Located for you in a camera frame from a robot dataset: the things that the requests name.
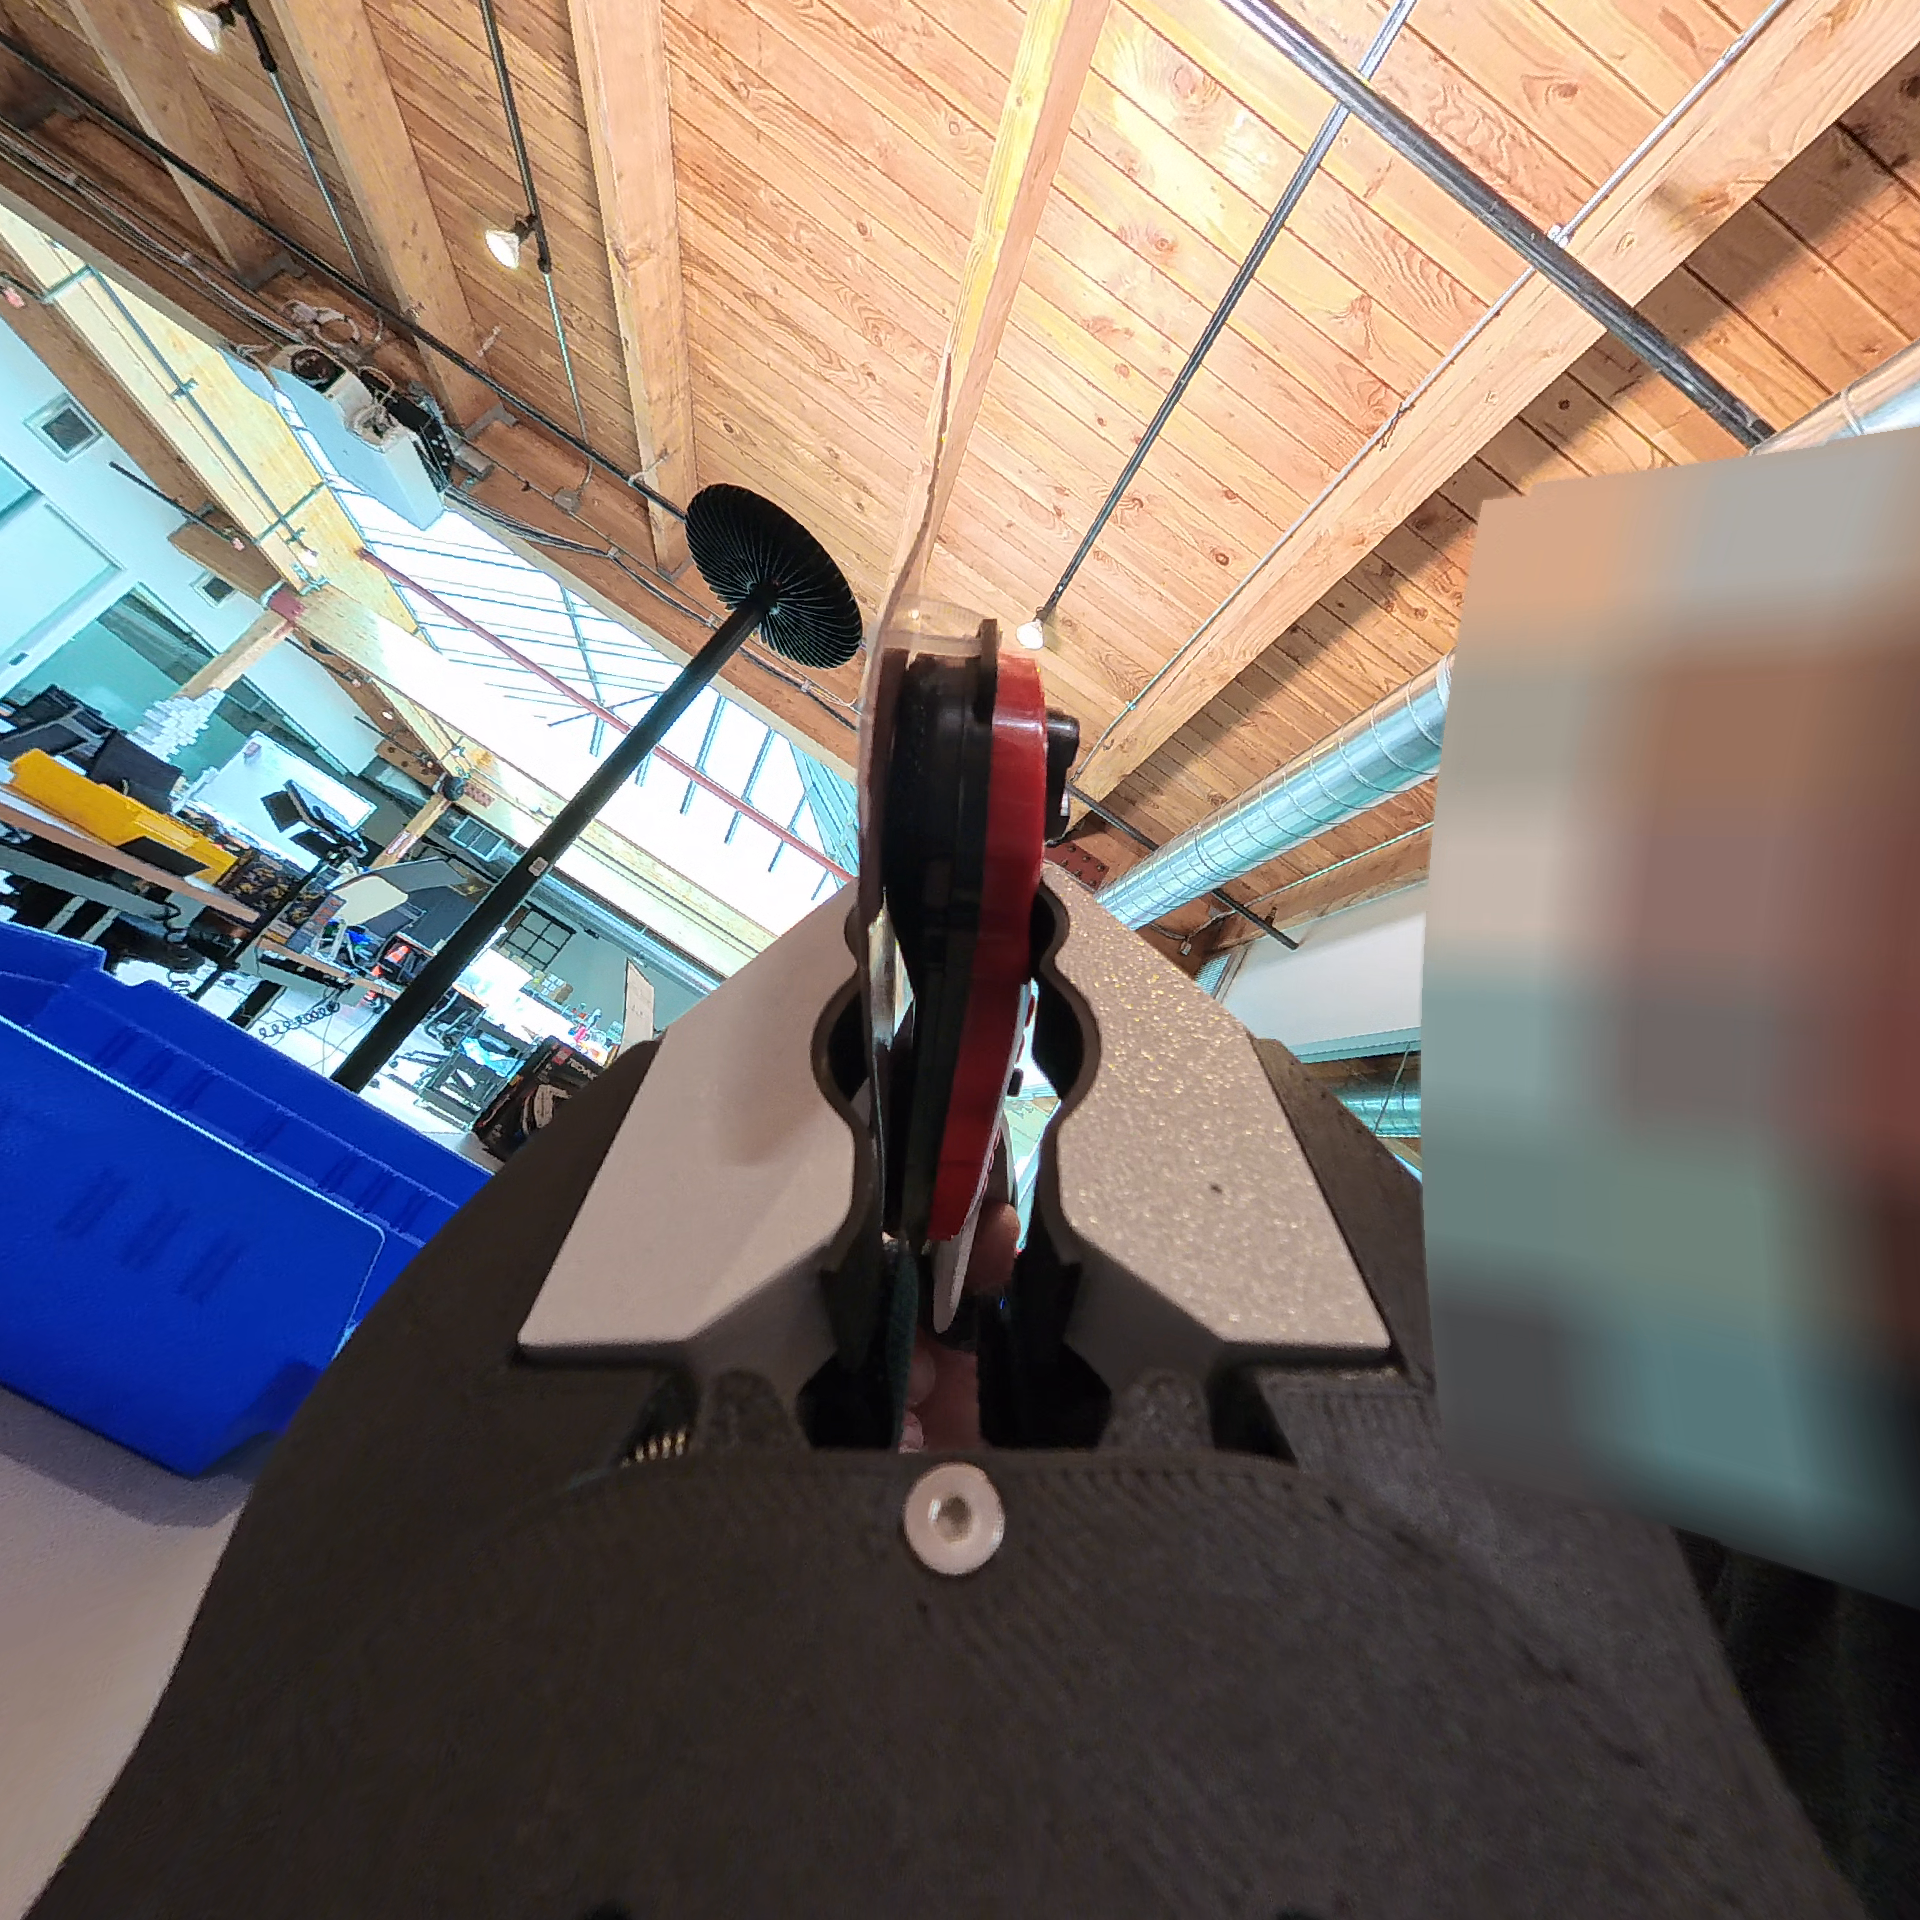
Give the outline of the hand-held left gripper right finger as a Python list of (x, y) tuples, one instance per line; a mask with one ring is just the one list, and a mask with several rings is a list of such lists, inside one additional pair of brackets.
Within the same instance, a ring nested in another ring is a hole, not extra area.
[(1079, 1267), (1066, 1339), (1104, 1384), (1379, 1360), (1388, 1331), (1246, 1028), (1069, 877), (1042, 979), (1079, 1021), (1040, 1212)]

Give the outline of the blue plastic bin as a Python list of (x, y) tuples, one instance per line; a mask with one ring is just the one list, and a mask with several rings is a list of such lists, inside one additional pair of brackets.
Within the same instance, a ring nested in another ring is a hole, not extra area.
[(2, 925), (2, 1377), (178, 1475), (280, 1430), (490, 1177), (103, 955)]

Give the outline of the silver ventilation duct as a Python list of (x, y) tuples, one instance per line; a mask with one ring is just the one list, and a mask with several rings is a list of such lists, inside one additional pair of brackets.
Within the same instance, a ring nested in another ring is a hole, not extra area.
[(1123, 925), (1140, 927), (1430, 780), (1443, 759), (1453, 661), (1453, 654), (1443, 656), (1236, 803), (1107, 881), (1095, 899)]

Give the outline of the black ceiling pipe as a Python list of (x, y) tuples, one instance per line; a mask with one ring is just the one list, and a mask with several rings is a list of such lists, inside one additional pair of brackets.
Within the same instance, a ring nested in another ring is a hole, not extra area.
[(1421, 175), (1439, 184), (1453, 203), (1463, 206), (1482, 227), (1516, 248), (1536, 275), (1542, 275), (1581, 312), (1603, 325), (1622, 348), (1631, 350), (1631, 355), (1746, 448), (1760, 446), (1774, 433), (1774, 428), (1760, 414), (1725, 388), (1690, 351), (1644, 319), (1630, 301), (1621, 299), (1605, 280), (1572, 257), (1559, 239), (1549, 237), (1548, 231), (1502, 199), (1458, 156), (1379, 93), (1370, 80), (1343, 67), (1295, 17), (1271, 3), (1230, 3), (1227, 12), (1235, 12), (1236, 17), (1259, 32), (1269, 46), (1328, 91), (1338, 104), (1346, 108), (1351, 117), (1373, 129)]

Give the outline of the person's right hand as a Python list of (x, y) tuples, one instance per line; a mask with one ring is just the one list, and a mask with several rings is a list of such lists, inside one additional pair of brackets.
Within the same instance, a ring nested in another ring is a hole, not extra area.
[[(982, 1335), (1018, 1261), (1020, 1219), (1005, 1201), (982, 1201), (966, 1263), (966, 1307)], [(976, 1352), (917, 1328), (906, 1381), (900, 1452), (978, 1448)]]

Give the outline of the white ceiling unit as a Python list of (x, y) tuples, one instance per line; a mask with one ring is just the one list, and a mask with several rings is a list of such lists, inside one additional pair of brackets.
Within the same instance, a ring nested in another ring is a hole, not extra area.
[(451, 444), (431, 405), (318, 345), (278, 350), (267, 373), (335, 472), (419, 531), (443, 516)]

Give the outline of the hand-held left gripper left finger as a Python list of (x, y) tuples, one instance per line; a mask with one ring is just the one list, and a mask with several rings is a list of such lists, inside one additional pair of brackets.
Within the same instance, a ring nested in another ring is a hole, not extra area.
[(675, 1021), (527, 1311), (530, 1360), (803, 1388), (879, 1323), (879, 1180), (843, 887)]

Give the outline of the person's black jacket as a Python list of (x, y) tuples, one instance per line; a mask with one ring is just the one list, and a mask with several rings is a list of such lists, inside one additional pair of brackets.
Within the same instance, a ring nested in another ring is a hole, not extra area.
[(1917, 1614), (1679, 1532), (1744, 1705), (1876, 1918), (1917, 1916)]

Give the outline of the black pole with finned disc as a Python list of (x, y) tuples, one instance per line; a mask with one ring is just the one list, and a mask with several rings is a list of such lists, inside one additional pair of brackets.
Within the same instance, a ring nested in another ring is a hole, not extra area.
[(514, 907), (579, 841), (618, 789), (640, 773), (750, 635), (765, 631), (772, 648), (803, 667), (834, 670), (856, 654), (861, 614), (843, 571), (819, 540), (771, 499), (733, 484), (703, 487), (685, 507), (685, 542), (703, 582), (727, 606), (727, 616), (612, 752), (595, 763), (556, 821), (373, 1021), (332, 1075), (339, 1085), (358, 1093), (381, 1072)]

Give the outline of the yellow plastic bin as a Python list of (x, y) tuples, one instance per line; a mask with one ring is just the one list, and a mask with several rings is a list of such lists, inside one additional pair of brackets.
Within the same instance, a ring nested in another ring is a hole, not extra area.
[(86, 780), (46, 752), (23, 752), (13, 759), (11, 785), (68, 825), (155, 868), (215, 881), (236, 861), (236, 853), (213, 837), (115, 785)]

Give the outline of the black cardboard box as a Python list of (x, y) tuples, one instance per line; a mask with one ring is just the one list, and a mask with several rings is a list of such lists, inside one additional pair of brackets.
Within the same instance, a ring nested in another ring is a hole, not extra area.
[(600, 1063), (563, 1039), (542, 1039), (494, 1093), (471, 1133), (496, 1161), (510, 1158), (557, 1116), (559, 1103), (587, 1087)]

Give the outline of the red black packaged tool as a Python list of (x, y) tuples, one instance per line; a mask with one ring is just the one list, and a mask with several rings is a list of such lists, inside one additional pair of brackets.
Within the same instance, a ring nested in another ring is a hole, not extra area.
[(877, 1230), (925, 1332), (957, 1311), (1027, 1021), (1042, 849), (1077, 724), (997, 622), (922, 596), (954, 363), (924, 500), (870, 628), (856, 749), (861, 1083)]

